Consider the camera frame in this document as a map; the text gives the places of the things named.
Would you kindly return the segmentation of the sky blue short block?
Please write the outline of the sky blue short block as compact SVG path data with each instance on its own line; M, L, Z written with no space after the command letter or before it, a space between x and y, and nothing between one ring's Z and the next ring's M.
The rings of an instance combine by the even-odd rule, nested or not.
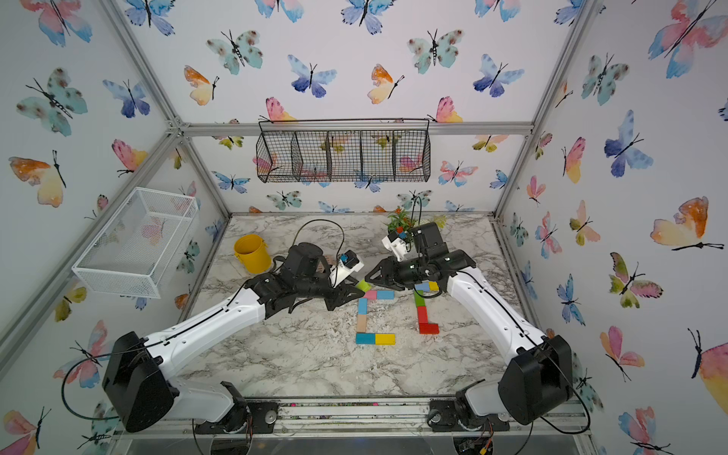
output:
M395 293L391 290L378 290L377 300L390 301L395 299Z

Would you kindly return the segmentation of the light blue building block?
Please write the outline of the light blue building block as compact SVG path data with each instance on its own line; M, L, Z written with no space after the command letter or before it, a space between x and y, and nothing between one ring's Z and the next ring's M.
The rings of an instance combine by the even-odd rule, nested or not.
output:
M368 314L369 301L365 298L358 300L358 314L360 316L366 316Z

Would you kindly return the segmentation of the red building block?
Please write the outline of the red building block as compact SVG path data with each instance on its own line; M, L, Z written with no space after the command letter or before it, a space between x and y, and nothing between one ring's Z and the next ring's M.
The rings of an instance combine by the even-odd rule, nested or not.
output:
M420 323L419 324L419 333L421 335L439 335L440 334L440 327L437 323Z
M428 324L428 310L426 306L417 306L417 321L420 325Z

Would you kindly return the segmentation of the natural wood building block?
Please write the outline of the natural wood building block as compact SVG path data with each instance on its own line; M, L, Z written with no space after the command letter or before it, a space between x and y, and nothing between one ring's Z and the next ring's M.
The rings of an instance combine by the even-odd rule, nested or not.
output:
M367 332L367 316L359 314L356 316L356 333L366 333Z

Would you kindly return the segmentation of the teal building block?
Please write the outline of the teal building block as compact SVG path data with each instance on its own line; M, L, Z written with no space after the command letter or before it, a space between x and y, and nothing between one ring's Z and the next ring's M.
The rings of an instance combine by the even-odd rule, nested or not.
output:
M373 333L356 333L357 345L376 345L377 335Z

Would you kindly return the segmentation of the small yellow building block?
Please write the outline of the small yellow building block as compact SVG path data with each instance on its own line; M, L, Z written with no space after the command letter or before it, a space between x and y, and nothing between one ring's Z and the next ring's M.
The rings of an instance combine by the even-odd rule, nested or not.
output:
M397 338L394 334L375 334L375 345L391 346L396 345Z

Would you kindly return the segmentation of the light green building block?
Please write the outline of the light green building block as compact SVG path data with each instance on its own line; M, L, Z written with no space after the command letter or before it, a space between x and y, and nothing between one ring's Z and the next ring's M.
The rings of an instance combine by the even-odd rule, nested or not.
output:
M359 289L359 290L361 290L361 291L363 291L363 292L369 292L373 288L373 286L371 286L371 284L369 284L366 281L360 281L356 285L356 288Z

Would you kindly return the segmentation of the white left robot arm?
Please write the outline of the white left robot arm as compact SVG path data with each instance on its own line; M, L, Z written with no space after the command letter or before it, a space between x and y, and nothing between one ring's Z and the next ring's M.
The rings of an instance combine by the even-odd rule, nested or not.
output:
M139 337L130 332L114 344L102 388L123 428L136 433L163 420L200 420L213 433L235 433L252 424L246 399L229 382L194 383L184 368L242 329L282 311L321 300L333 311L364 296L353 274L363 267L352 251L329 265L322 249L292 246L282 263L254 276L230 297L168 329Z

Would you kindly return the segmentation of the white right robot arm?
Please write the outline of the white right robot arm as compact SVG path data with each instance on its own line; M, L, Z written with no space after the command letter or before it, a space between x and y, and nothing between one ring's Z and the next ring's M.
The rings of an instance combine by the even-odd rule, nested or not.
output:
M502 414L529 425L570 400L570 345L559 336L550 339L517 313L466 252L449 249L436 224L415 227L409 235L413 253L400 234L383 238L390 254L367 274L367 282L392 290L436 282L440 291L468 309L505 363L499 381L482 380L457 392L454 407L461 425L478 428Z

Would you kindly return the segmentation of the artificial green flower plant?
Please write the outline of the artificial green flower plant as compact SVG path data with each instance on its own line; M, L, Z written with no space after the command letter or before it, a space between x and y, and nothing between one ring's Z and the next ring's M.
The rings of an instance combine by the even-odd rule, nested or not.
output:
M395 232L397 234L407 233L410 229L419 226L422 222L418 221L418 217L415 216L413 219L409 212L398 207L394 212L388 214L387 231ZM445 215L435 216L432 220L426 221L425 223L435 223L439 229L443 229L447 225L447 218Z

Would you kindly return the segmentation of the yellow cup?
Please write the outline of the yellow cup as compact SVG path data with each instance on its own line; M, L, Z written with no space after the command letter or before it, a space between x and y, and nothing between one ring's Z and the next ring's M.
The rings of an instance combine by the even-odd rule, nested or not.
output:
M235 257L250 274L262 274L271 268L272 259L267 251L267 244L257 234L239 238L233 246L233 251Z

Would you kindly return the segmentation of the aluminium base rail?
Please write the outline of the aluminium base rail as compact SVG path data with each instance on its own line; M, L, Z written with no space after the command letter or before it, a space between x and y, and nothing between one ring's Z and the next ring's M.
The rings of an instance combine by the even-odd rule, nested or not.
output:
M166 418L147 430L118 430L119 438L198 435L257 439L324 436L476 436L494 431L507 436L579 432L587 427L586 411L569 401L532 424L520 424L506 413L466 417L453 396L395 398L249 399L244 417L233 430L201 419Z

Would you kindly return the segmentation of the white mesh wall basket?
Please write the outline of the white mesh wall basket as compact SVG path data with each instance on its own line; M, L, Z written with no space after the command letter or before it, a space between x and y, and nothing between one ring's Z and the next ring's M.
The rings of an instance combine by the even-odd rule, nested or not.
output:
M168 270L193 238L193 196L137 187L90 241L72 271L89 290L159 299Z

